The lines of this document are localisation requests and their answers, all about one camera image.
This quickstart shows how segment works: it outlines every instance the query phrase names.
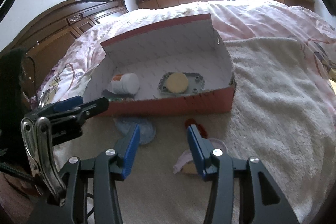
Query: round beige disc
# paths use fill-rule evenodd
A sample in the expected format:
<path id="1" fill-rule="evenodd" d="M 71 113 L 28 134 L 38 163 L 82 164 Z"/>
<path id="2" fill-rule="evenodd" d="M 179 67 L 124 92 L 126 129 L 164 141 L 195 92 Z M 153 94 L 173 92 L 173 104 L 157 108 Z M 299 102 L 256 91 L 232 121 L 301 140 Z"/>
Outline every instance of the round beige disc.
<path id="1" fill-rule="evenodd" d="M 173 93 L 185 92 L 188 88 L 188 78 L 184 73 L 173 73 L 167 79 L 167 89 Z"/>

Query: gray soap dish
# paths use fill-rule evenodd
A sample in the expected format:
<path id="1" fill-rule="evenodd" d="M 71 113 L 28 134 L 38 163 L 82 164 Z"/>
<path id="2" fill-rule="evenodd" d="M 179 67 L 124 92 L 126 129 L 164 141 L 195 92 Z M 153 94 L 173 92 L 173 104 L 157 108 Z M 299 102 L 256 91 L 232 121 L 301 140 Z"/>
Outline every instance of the gray soap dish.
<path id="1" fill-rule="evenodd" d="M 192 73 L 192 72 L 183 72 L 183 74 L 188 78 L 188 88 L 185 92 L 182 93 L 173 93 L 170 92 L 167 87 L 167 79 L 170 75 L 172 75 L 174 72 L 168 72 L 163 75 L 163 77 L 160 80 L 159 86 L 157 87 L 162 95 L 178 95 L 178 96 L 184 96 L 184 95 L 195 95 L 204 90 L 204 78 L 199 73 Z"/>

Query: orange label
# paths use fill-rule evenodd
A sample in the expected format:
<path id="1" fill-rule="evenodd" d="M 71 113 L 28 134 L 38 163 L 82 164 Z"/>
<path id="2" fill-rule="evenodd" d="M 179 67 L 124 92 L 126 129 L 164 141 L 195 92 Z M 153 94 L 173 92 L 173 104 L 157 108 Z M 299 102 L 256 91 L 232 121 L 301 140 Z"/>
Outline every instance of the orange label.
<path id="1" fill-rule="evenodd" d="M 122 75 L 114 75 L 113 78 L 112 78 L 112 81 L 120 81 L 122 76 L 123 76 L 123 74 Z"/>

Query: white blanket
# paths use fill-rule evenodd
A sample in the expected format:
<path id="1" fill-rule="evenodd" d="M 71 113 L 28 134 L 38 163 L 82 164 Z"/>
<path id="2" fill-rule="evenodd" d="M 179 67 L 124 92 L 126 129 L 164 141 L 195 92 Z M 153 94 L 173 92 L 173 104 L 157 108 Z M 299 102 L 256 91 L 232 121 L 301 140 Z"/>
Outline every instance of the white blanket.
<path id="1" fill-rule="evenodd" d="M 335 180 L 335 128 L 321 93 L 310 79 L 302 44 L 289 38 L 226 41 L 235 67 L 237 91 L 230 113 L 194 117 L 210 137 L 223 140 L 229 154 L 261 158 L 302 223 L 308 223 Z M 203 223 L 210 184 L 178 173 L 173 166 L 188 148 L 184 121 L 153 117 L 157 136 L 139 148 L 132 174 L 118 183 L 126 224 Z M 95 117 L 81 138 L 63 144 L 70 156 L 93 157 L 120 138 L 112 117 Z M 238 222 L 237 207 L 233 223 Z"/>

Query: headboard panel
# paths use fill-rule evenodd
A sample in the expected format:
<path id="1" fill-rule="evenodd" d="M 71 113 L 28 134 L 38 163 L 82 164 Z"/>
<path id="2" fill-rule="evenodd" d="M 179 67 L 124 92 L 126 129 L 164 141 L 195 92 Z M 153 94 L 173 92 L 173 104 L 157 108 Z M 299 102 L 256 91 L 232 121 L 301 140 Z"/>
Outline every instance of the headboard panel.
<path id="1" fill-rule="evenodd" d="M 128 10 L 124 0 L 67 0 L 46 10 L 33 19 L 3 52 L 23 47 L 35 60 L 36 82 L 33 65 L 25 63 L 25 94 L 35 94 L 49 71 L 57 64 L 71 44 L 91 27 L 119 17 Z"/>

